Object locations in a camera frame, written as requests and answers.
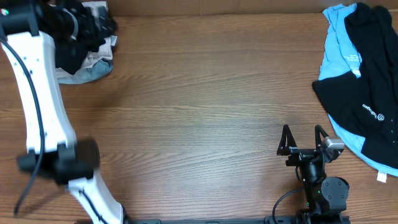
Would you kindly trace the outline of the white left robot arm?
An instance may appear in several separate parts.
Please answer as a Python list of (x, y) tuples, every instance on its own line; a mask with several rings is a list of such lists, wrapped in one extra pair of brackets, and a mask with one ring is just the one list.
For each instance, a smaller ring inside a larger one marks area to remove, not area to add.
[(14, 71), (24, 110), (27, 152), (17, 165), (31, 179), (64, 186), (93, 223), (127, 223), (107, 188), (92, 138), (77, 139), (62, 101), (56, 70), (77, 71), (117, 25), (104, 6), (80, 1), (2, 1), (1, 45)]

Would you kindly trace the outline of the black t-shirt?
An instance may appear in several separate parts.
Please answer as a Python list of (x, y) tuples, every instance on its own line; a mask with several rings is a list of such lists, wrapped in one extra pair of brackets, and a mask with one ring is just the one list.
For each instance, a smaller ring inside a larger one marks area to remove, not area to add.
[(72, 17), (72, 33), (55, 42), (55, 67), (74, 75), (111, 56), (117, 30), (106, 1), (58, 1), (57, 9)]

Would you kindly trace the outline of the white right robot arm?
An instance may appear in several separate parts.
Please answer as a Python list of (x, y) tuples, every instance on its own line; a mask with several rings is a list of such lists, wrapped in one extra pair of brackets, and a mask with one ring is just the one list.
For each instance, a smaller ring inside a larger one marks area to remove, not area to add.
[[(318, 124), (315, 126), (315, 148), (300, 149), (289, 126), (282, 129), (277, 148), (278, 156), (286, 156), (286, 166), (295, 168), (296, 178), (301, 188), (293, 189), (273, 206), (271, 223), (293, 224), (344, 224), (349, 217), (341, 213), (346, 210), (349, 183), (341, 177), (329, 177), (325, 166), (336, 160), (345, 149), (340, 138), (330, 137)], [(276, 208), (286, 197), (304, 191), (307, 207), (297, 210), (294, 216), (277, 216)]]

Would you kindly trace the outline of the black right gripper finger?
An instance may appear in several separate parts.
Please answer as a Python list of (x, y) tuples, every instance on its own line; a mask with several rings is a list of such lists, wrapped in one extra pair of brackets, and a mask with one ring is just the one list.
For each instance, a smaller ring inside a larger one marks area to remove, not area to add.
[(321, 125), (318, 124), (315, 126), (315, 145), (316, 145), (317, 149), (319, 149), (321, 147), (321, 143), (322, 143), (321, 137), (326, 138), (326, 137), (328, 137), (328, 134), (321, 127)]
[(277, 148), (278, 156), (289, 156), (297, 149), (295, 139), (288, 124), (285, 124), (282, 129), (282, 137)]

